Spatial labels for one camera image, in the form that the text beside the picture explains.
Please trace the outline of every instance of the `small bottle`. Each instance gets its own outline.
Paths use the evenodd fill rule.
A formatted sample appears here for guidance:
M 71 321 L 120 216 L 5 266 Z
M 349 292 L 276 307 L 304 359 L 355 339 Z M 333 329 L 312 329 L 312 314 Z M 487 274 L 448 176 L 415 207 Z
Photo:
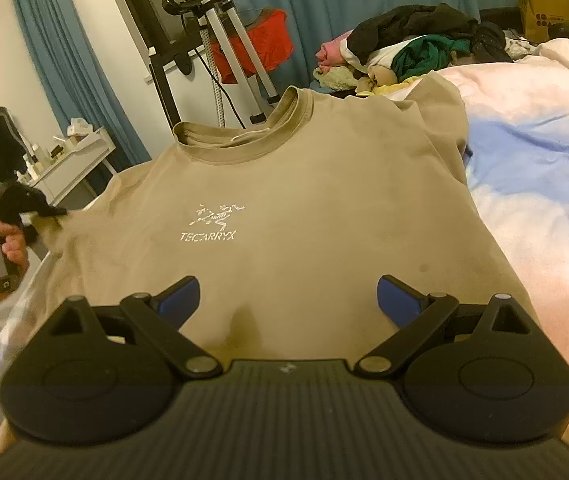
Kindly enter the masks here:
M 64 146 L 69 152 L 74 152 L 77 143 L 78 141 L 75 137 L 68 137 L 67 140 L 64 141 Z
M 38 178 L 39 175 L 38 175 L 38 173 L 37 173 L 37 171 L 36 171 L 36 167 L 35 167 L 33 164 L 30 165 L 30 166 L 28 166 L 28 167 L 26 168 L 26 170 L 29 172 L 29 175 L 31 175 L 31 178 L 32 178 L 33 180 L 37 180 L 37 178 Z
M 16 178 L 20 184 L 26 184 L 26 178 L 24 175 L 20 173 L 18 170 L 15 170 L 14 173 L 16 174 Z
M 38 144 L 34 144 L 33 149 L 36 159 L 38 162 L 42 164 L 42 167 L 43 168 L 50 167 L 50 165 L 52 164 L 52 160 L 49 154 L 44 149 L 42 149 L 42 147 L 40 147 Z

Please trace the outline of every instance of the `paper bag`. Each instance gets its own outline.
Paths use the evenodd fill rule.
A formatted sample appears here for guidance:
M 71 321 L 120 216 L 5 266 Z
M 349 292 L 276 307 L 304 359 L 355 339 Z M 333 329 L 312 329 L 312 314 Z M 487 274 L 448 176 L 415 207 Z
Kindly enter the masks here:
M 524 36 L 533 43 L 549 40 L 549 25 L 569 22 L 569 0 L 518 0 Z

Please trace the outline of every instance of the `pile of clothes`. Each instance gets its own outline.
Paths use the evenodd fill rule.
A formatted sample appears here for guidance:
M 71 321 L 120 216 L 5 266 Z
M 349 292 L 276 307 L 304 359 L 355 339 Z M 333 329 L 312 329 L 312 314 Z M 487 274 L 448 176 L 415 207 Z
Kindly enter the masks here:
M 452 64 L 513 62 L 505 48 L 495 23 L 447 4 L 401 6 L 323 43 L 313 75 L 328 88 L 371 91 Z

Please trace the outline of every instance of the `arc'teryx logo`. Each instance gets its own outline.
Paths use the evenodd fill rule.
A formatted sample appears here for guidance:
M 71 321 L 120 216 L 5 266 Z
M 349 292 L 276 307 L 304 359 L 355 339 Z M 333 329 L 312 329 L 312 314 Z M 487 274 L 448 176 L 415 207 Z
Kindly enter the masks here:
M 219 225 L 220 228 L 217 231 L 208 233 L 182 233 L 180 240 L 183 242 L 220 242 L 233 240 L 236 231 L 226 231 L 226 220 L 232 213 L 235 211 L 241 211 L 242 209 L 244 209 L 244 206 L 239 207 L 235 204 L 221 205 L 219 211 L 215 212 L 200 204 L 200 209 L 196 211 L 198 218 L 189 225 L 200 223 L 202 223 L 202 225 L 214 224 L 216 226 Z

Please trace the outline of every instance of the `t-shirt neckline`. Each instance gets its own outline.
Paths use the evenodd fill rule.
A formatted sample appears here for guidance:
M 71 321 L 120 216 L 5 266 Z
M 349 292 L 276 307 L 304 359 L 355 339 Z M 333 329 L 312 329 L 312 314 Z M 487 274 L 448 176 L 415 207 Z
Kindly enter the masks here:
M 311 91 L 290 86 L 266 123 L 246 130 L 182 122 L 174 126 L 180 148 L 209 164 L 239 164 L 282 146 L 311 117 Z

